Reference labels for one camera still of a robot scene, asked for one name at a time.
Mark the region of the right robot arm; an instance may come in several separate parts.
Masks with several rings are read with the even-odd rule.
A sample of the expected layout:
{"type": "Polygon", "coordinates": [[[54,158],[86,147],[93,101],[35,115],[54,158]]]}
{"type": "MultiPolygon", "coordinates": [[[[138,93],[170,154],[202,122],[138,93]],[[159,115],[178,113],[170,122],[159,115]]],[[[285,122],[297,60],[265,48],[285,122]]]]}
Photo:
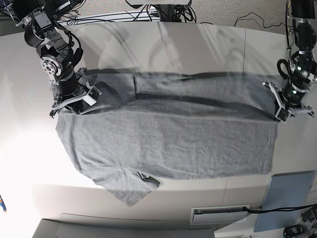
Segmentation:
{"type": "Polygon", "coordinates": [[[86,78],[86,68],[75,70],[83,56],[80,40],[58,22],[70,13],[80,0],[10,0],[5,8],[16,25],[25,31],[25,42],[35,48],[43,70],[49,75],[54,104],[53,118],[65,108],[81,114],[83,104],[97,102],[101,92],[86,78]]]}

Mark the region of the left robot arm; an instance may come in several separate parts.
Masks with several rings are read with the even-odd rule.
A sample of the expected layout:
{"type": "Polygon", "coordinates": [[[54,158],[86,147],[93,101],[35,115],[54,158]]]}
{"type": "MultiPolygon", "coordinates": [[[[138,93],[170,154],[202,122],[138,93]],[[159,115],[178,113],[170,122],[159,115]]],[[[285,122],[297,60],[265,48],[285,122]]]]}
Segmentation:
{"type": "Polygon", "coordinates": [[[311,25],[316,19],[313,0],[287,0],[285,4],[285,29],[287,59],[277,62],[280,76],[286,81],[278,89],[272,82],[264,82],[275,97],[275,118],[286,123],[297,114],[315,116],[303,99],[317,82],[317,63],[313,49],[317,44],[317,33],[311,25]]]}

